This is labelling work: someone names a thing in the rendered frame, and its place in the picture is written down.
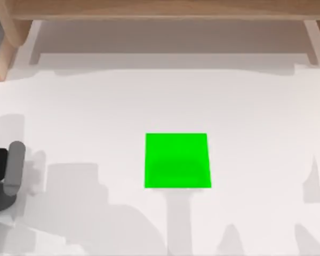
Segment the wooden cupboard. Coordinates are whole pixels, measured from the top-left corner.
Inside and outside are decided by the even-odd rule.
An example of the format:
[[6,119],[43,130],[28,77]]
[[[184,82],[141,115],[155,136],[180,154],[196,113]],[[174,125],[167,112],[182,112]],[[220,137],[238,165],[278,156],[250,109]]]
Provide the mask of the wooden cupboard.
[[19,20],[14,12],[20,0],[0,0],[0,82],[4,81],[17,49],[31,29],[31,20]]

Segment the flat green square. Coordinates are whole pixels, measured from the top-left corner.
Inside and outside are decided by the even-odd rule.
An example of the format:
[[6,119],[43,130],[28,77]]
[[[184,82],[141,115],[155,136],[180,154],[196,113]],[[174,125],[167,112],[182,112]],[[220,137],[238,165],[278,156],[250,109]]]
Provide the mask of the flat green square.
[[144,187],[212,187],[206,133],[146,133]]

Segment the wooden open shelf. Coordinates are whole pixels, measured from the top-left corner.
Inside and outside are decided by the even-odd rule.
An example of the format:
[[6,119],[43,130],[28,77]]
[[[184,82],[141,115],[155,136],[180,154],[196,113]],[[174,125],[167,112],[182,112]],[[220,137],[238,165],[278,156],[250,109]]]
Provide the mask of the wooden open shelf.
[[40,21],[43,53],[316,56],[320,0],[17,0],[16,21]]

